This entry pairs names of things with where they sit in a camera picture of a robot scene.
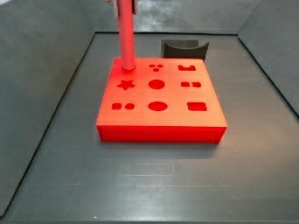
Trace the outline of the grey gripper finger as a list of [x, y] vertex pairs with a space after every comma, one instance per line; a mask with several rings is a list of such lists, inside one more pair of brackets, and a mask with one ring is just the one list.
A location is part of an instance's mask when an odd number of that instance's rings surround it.
[[115, 17], [118, 18], [118, 0], [108, 0], [108, 3], [114, 7]]
[[138, 14], [138, 0], [132, 0], [132, 12]]

